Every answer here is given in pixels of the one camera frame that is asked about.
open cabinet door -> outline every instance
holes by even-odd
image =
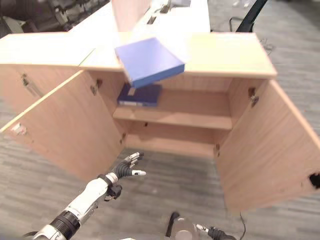
[[[77,72],[1,132],[80,179],[103,174],[123,149],[123,133],[95,92],[96,81],[85,71]]]
[[[320,172],[320,141],[275,80],[257,91],[216,159],[227,208],[270,206],[313,193],[309,176]]]

cabinet hinge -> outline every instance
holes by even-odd
[[[217,157],[219,157],[220,156],[220,144],[219,143],[217,143],[216,145],[215,145],[215,152],[216,152],[216,156]]]
[[[97,94],[97,91],[98,89],[101,87],[102,85],[102,80],[101,79],[97,79],[96,82],[95,82],[95,85],[91,85],[90,86],[90,89],[91,89],[91,92],[92,94],[95,96]]]
[[[248,89],[248,95],[251,99],[251,107],[253,108],[259,102],[259,96],[256,96],[256,88],[250,87]]]

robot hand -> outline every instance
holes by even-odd
[[[144,176],[147,173],[141,170],[132,170],[132,168],[137,164],[138,160],[144,157],[143,152],[136,152],[127,156],[122,162],[120,162],[112,172],[116,175],[117,179],[129,176]]]

cabinet door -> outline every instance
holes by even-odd
[[[85,71],[77,72],[1,132],[80,179],[105,173],[123,149],[123,133],[99,92],[93,94],[96,81]]]
[[[216,165],[226,206],[233,212],[314,193],[320,141],[274,80],[257,91],[224,144]]]
[[[1,96],[20,113],[77,71],[71,66],[2,65]]]
[[[16,66],[0,65],[0,94],[16,113],[19,113],[40,99],[23,84]]]

blue binder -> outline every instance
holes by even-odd
[[[140,88],[134,88],[126,83],[117,99],[119,105],[156,107],[162,86],[152,84]]]
[[[155,37],[117,47],[115,53],[135,88],[185,71],[185,64]]]

